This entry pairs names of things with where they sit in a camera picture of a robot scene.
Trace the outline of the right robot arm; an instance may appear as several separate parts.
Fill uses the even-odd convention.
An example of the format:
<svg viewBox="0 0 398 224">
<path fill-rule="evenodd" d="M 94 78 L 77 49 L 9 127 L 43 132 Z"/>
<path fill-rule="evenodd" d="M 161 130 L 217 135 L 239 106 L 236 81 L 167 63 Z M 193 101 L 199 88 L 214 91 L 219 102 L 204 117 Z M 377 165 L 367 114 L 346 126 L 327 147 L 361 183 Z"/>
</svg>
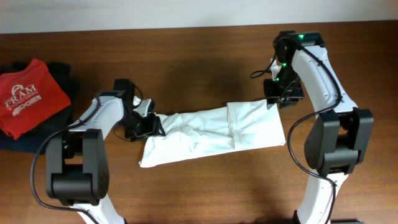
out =
<svg viewBox="0 0 398 224">
<path fill-rule="evenodd" d="M 287 147 L 292 152 L 295 128 L 314 118 L 304 144 L 304 167 L 310 178 L 303 201 L 294 211 L 293 223 L 331 223 L 338 191 L 364 161 L 374 124 L 369 109 L 360 109 L 348 96 L 333 71 L 323 38 L 318 32 L 282 31 L 273 41 L 275 54 L 263 82 L 266 100 L 287 108 L 308 95 L 314 112 L 289 129 Z"/>
</svg>

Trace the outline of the white t-shirt with robot print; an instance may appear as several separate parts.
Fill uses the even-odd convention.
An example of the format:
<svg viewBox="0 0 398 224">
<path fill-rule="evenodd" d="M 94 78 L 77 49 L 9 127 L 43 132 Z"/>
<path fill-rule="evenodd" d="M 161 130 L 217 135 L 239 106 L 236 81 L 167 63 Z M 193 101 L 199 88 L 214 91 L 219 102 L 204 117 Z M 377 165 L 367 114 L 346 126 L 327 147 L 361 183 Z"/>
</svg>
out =
<svg viewBox="0 0 398 224">
<path fill-rule="evenodd" d="M 277 105 L 266 100 L 160 116 L 165 136 L 149 137 L 141 168 L 286 143 Z"/>
</svg>

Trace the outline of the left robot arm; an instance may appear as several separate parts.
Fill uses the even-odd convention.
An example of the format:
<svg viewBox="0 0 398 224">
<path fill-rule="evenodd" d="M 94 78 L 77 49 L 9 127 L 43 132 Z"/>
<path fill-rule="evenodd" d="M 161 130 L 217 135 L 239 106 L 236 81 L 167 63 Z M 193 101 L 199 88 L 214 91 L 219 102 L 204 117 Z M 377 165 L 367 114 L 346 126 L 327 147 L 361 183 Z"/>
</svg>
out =
<svg viewBox="0 0 398 224">
<path fill-rule="evenodd" d="M 90 107 L 74 123 L 44 143 L 46 192 L 60 210 L 77 212 L 86 223 L 125 223 L 113 206 L 104 140 L 122 126 L 128 142 L 165 136 L 154 102 L 140 96 L 128 79 L 117 79 L 110 91 L 95 95 Z"/>
</svg>

